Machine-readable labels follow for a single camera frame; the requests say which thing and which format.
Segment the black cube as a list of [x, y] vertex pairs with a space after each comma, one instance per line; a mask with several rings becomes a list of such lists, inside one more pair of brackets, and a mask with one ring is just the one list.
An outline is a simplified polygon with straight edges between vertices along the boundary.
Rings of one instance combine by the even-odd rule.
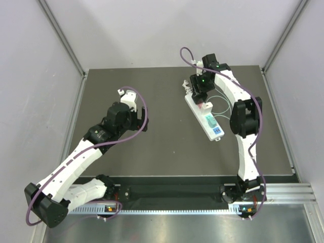
[[192, 99], [196, 105], [205, 103], [207, 100], [208, 94], [206, 92], [192, 92]]

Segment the teal charger plug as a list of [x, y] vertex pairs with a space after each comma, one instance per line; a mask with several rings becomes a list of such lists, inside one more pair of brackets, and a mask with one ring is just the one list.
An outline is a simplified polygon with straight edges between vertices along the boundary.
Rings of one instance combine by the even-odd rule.
[[212, 116], [212, 117], [208, 117], [207, 118], [207, 122], [208, 122], [208, 125], [211, 129], [215, 128], [217, 126], [217, 121], [216, 119]]

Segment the white charger adapter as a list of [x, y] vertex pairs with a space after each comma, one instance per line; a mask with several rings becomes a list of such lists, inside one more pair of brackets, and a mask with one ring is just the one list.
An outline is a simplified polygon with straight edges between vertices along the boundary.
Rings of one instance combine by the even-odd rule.
[[200, 111], [201, 111], [202, 115], [207, 115], [207, 114], [211, 113], [212, 109], [213, 109], [213, 105], [211, 102], [202, 103], [200, 106]]

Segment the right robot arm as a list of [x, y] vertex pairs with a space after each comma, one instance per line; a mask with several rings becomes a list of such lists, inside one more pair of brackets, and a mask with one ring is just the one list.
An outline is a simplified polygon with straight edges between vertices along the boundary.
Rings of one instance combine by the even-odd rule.
[[252, 97], [234, 77], [226, 63], [219, 63], [215, 54], [208, 54], [200, 61], [191, 60], [196, 73], [190, 76], [192, 89], [185, 100], [210, 141], [218, 141], [224, 131], [212, 114], [208, 92], [219, 87], [232, 108], [229, 125], [238, 143], [239, 169], [234, 189], [225, 189], [224, 198], [234, 201], [250, 199], [261, 187], [260, 174], [255, 166], [255, 140], [260, 131], [262, 100]]

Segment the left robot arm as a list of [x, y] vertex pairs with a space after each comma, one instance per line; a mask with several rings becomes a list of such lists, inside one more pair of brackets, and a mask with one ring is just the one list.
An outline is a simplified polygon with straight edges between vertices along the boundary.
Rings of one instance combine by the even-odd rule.
[[93, 200], [111, 200], [114, 197], [114, 183], [104, 175], [90, 182], [73, 187], [79, 176], [115, 144], [134, 138], [122, 139], [126, 131], [138, 135], [147, 130], [148, 109], [142, 107], [138, 118], [134, 107], [122, 102], [114, 102], [101, 122], [90, 127], [74, 151], [50, 175], [37, 184], [29, 183], [25, 189], [28, 204], [25, 221], [33, 226], [30, 213], [49, 228], [58, 226], [74, 209]]

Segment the white power strip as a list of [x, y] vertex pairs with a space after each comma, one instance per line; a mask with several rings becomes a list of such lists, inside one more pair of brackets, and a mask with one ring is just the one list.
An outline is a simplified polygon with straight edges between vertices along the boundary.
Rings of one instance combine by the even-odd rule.
[[209, 138], [210, 141], [219, 141], [225, 135], [223, 129], [217, 122], [217, 126], [211, 129], [208, 125], [207, 118], [212, 117], [212, 112], [207, 115], [202, 115], [200, 111], [201, 104], [196, 105], [192, 99], [192, 94], [185, 95], [185, 101], [187, 102], [188, 106], [190, 107], [191, 111], [193, 112], [194, 116], [198, 120], [199, 124], [201, 125], [202, 129], [204, 130], [205, 134]]

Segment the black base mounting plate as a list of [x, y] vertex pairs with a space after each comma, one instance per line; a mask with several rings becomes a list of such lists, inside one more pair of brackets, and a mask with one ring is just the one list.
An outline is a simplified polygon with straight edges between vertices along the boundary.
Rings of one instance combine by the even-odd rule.
[[260, 187], [240, 195], [235, 176], [115, 176], [118, 199], [125, 209], [185, 210], [224, 209], [229, 203], [261, 202]]

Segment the right aluminium frame post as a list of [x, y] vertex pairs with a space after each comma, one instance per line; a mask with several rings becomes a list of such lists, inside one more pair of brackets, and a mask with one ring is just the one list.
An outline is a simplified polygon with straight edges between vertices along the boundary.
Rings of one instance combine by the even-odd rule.
[[291, 34], [292, 30], [296, 26], [299, 18], [301, 17], [302, 13], [306, 9], [307, 5], [309, 4], [310, 0], [301, 0], [298, 1], [298, 4], [293, 11], [292, 16], [289, 18], [289, 21], [285, 25], [283, 32], [280, 34], [274, 48], [272, 49], [269, 57], [267, 58], [264, 66], [261, 68], [261, 72], [263, 75], [267, 73], [267, 71], [272, 66], [273, 62], [275, 61], [277, 55], [279, 54], [280, 50], [282, 49], [283, 45], [287, 41], [289, 35]]

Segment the aluminium frame post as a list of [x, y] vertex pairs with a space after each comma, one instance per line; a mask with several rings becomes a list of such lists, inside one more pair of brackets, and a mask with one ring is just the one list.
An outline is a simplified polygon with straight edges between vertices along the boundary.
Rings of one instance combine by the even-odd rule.
[[85, 77], [86, 71], [82, 68], [81, 63], [79, 62], [75, 52], [73, 51], [66, 35], [64, 34], [62, 28], [60, 27], [60, 24], [56, 19], [54, 13], [52, 12], [49, 4], [47, 3], [46, 0], [36, 0], [36, 2], [40, 6], [47, 20], [49, 21], [51, 27], [53, 28], [55, 34], [57, 35], [60, 43], [62, 44], [64, 50], [66, 51], [67, 55], [71, 59], [72, 63], [74, 64], [78, 73], [81, 75], [81, 77]]
[[296, 26], [299, 18], [301, 17], [302, 13], [306, 9], [307, 5], [309, 4], [310, 0], [301, 0], [298, 1], [298, 4], [293, 11], [292, 16], [289, 18], [289, 21], [285, 25], [283, 32], [280, 34], [274, 48], [272, 49], [269, 57], [267, 58], [264, 66], [261, 68], [261, 72], [263, 75], [267, 73], [267, 71], [272, 66], [273, 62], [275, 61], [277, 55], [279, 54], [280, 50], [282, 49], [283, 45], [287, 41], [289, 35], [291, 34], [292, 30]]

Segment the aluminium front rail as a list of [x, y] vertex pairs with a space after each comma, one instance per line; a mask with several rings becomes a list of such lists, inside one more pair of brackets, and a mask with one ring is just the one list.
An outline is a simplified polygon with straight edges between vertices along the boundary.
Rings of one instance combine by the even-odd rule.
[[313, 189], [308, 183], [269, 183], [265, 204], [315, 204]]

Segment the left aluminium frame post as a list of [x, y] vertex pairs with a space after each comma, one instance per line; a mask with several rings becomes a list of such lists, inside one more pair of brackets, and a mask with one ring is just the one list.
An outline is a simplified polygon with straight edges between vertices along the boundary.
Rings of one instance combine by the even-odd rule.
[[36, 2], [40, 6], [47, 20], [49, 21], [51, 27], [53, 28], [55, 34], [57, 35], [60, 43], [62, 44], [64, 50], [66, 51], [67, 55], [71, 59], [72, 63], [74, 64], [78, 73], [81, 75], [81, 77], [85, 77], [86, 71], [82, 68], [81, 63], [79, 62], [75, 52], [73, 51], [66, 35], [64, 34], [62, 28], [60, 27], [60, 24], [56, 19], [54, 13], [52, 12], [49, 4], [47, 3], [46, 0], [36, 0]]

